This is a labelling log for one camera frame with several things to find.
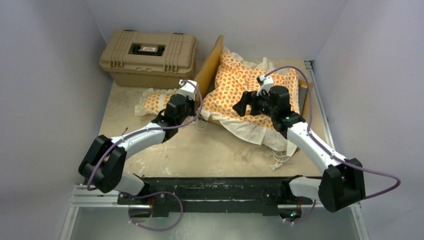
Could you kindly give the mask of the wooden pet bed frame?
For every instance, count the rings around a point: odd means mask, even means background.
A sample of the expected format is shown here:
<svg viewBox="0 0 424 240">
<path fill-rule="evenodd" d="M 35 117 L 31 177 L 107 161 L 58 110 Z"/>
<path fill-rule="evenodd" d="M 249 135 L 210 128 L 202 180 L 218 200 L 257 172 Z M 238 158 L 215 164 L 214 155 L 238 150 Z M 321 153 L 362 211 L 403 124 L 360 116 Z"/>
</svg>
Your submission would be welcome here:
<svg viewBox="0 0 424 240">
<path fill-rule="evenodd" d="M 220 65 L 220 54 L 225 48 L 223 45 L 223 36 L 219 36 L 211 53 L 206 58 L 199 73 L 195 80 L 198 82 L 199 87 L 202 90 L 204 97 L 215 88 L 215 77 Z M 269 60 L 276 67 L 271 74 L 271 77 L 276 86 L 284 86 L 288 88 L 290 93 L 289 102 L 291 104 L 291 110 L 299 113 L 299 86 L 306 85 L 305 79 L 300 76 L 299 72 L 293 69 L 293 64 L 289 63 L 285 69 L 278 69 L 274 61 Z M 210 122 L 219 124 L 218 121 L 209 120 Z"/>
</svg>

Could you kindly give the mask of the orange patterned white blanket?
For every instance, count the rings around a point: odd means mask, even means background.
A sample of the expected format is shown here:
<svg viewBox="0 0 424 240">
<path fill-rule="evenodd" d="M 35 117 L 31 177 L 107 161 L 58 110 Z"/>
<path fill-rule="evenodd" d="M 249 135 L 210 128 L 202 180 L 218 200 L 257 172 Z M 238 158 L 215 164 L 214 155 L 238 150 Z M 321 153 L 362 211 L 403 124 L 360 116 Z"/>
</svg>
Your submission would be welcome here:
<svg viewBox="0 0 424 240">
<path fill-rule="evenodd" d="M 260 63 L 245 61 L 226 47 L 219 61 L 214 90 L 203 98 L 201 116 L 208 121 L 217 121 L 245 142 L 271 148 L 276 162 L 270 168 L 280 168 L 295 154 L 297 146 L 275 131 L 268 116 L 246 114 L 240 117 L 232 108 L 241 99 L 243 92 L 260 89 L 257 77 L 276 69 L 274 63 L 266 57 Z"/>
</svg>

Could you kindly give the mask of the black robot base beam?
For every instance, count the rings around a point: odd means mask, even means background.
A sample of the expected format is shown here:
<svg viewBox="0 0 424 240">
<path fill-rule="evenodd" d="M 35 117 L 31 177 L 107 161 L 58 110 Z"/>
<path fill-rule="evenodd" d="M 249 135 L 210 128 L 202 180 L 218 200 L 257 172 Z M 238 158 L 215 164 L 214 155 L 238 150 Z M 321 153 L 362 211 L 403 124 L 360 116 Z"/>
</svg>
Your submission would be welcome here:
<svg viewBox="0 0 424 240">
<path fill-rule="evenodd" d="M 153 217 L 169 213 L 255 213 L 290 216 L 313 200 L 289 194 L 289 177 L 146 177 L 141 193 L 119 193 L 117 203 L 150 207 Z"/>
</svg>

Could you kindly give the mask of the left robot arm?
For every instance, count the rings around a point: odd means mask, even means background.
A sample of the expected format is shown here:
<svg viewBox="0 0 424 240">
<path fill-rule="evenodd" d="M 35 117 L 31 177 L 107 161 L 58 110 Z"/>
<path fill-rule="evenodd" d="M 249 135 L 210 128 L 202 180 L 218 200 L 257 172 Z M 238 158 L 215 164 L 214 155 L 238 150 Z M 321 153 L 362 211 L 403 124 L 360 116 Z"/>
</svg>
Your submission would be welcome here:
<svg viewBox="0 0 424 240">
<path fill-rule="evenodd" d="M 124 172 L 124 165 L 133 155 L 171 139 L 188 116 L 195 115 L 196 101 L 189 96 L 174 94 L 155 119 L 139 130 L 118 137 L 99 135 L 89 147 L 78 173 L 102 193 L 112 190 L 129 194 L 138 205 L 146 203 L 149 191 L 135 174 Z"/>
</svg>

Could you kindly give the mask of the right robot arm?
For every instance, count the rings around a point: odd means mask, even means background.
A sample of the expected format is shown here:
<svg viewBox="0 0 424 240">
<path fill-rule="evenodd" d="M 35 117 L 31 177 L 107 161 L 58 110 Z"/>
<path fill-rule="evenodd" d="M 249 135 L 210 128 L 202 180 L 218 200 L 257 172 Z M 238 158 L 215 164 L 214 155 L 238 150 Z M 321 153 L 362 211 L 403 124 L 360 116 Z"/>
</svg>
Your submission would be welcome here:
<svg viewBox="0 0 424 240">
<path fill-rule="evenodd" d="M 295 144 L 319 170 L 321 177 L 293 176 L 284 180 L 280 196 L 288 204 L 300 197 L 319 201 L 331 213 L 355 204 L 366 197 L 362 163 L 347 159 L 316 137 L 305 119 L 293 111 L 289 91 L 284 86 L 272 86 L 269 91 L 244 91 L 232 108 L 241 117 L 265 115 L 274 129 Z"/>
</svg>

